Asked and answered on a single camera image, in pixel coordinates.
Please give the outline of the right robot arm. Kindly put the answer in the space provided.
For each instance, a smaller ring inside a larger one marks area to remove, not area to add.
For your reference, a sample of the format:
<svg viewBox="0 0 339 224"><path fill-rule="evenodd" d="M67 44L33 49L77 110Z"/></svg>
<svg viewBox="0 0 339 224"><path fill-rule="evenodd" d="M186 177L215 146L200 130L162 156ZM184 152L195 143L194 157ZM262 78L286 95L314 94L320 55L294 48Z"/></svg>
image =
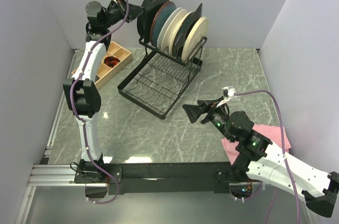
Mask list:
<svg viewBox="0 0 339 224"><path fill-rule="evenodd" d="M244 111L230 113L220 101L184 104L183 109L191 123L204 114L202 124L212 123L228 142L237 143L239 154L232 164L233 177L238 181L262 181L296 194L312 212L330 218L338 196L338 173L318 170L284 153L275 142L253 129L254 122Z"/></svg>

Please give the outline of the teal brown rimmed plate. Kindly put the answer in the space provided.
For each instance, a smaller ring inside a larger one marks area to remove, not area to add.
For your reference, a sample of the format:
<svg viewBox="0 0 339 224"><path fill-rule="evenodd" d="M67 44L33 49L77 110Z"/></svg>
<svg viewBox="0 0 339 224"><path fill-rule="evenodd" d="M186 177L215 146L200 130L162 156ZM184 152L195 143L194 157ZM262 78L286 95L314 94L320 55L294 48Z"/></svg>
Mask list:
<svg viewBox="0 0 339 224"><path fill-rule="evenodd" d="M165 22L175 10L175 3L172 1L168 1L164 3L156 13L150 29L150 43L153 47L157 47L159 34Z"/></svg>

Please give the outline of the black square floral plate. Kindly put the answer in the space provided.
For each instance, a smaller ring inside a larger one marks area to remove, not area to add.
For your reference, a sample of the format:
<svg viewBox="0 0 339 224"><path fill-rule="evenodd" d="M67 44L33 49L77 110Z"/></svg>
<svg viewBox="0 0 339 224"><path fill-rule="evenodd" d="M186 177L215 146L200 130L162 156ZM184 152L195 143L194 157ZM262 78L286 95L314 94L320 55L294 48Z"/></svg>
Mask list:
<svg viewBox="0 0 339 224"><path fill-rule="evenodd" d="M151 25L153 23L153 20L154 20L156 13L161 8L161 6L168 1L169 0L155 0L155 1L152 2L151 5L149 5L146 8L146 10L148 12L148 14L146 16L146 31L147 31L147 34L148 34L148 38L146 40L144 40L145 43L148 43L150 41L150 29L151 29Z"/></svg>

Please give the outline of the round red rimmed plate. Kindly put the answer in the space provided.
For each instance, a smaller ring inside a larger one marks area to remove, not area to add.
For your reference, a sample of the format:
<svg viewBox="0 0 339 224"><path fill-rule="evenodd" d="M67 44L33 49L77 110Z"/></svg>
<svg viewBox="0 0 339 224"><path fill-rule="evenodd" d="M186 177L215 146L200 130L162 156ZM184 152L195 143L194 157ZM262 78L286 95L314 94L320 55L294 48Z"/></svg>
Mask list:
<svg viewBox="0 0 339 224"><path fill-rule="evenodd" d="M143 13L137 19L137 31L141 38L146 40L148 38L148 34L146 31L146 16L148 14L146 8L152 4L155 0L144 0L142 2L142 7L144 8Z"/></svg>

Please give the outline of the white fluted plate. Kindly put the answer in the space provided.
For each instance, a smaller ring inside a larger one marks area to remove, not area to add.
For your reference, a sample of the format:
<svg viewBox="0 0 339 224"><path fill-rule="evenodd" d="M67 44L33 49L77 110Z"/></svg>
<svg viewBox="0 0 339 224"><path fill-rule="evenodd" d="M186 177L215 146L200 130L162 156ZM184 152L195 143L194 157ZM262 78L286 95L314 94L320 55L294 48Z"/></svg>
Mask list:
<svg viewBox="0 0 339 224"><path fill-rule="evenodd" d="M177 8L176 10L174 10L171 15L168 17L168 19L166 20L166 22L164 23L160 33L159 33L159 36L158 36L158 40L157 40L157 48L160 50L161 48L161 44L162 44L162 40L164 38L164 35L167 31L167 28L169 27L170 23L173 21L173 19L176 17L176 15L182 11L183 8L182 7L179 7Z"/></svg>

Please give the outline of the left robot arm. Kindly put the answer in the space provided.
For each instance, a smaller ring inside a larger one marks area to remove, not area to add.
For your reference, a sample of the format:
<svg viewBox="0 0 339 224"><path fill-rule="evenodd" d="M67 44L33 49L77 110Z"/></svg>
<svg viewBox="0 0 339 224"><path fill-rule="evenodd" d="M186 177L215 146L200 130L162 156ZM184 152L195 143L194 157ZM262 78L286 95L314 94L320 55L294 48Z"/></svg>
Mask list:
<svg viewBox="0 0 339 224"><path fill-rule="evenodd" d="M110 27L122 27L143 13L143 8L128 0L112 0L107 7L97 1L89 2L87 13L85 52L76 73L63 82L68 108L78 123L82 155L78 173L87 173L89 179L98 183L104 180L103 153L97 134L97 114L101 97L95 86L96 73L111 42Z"/></svg>

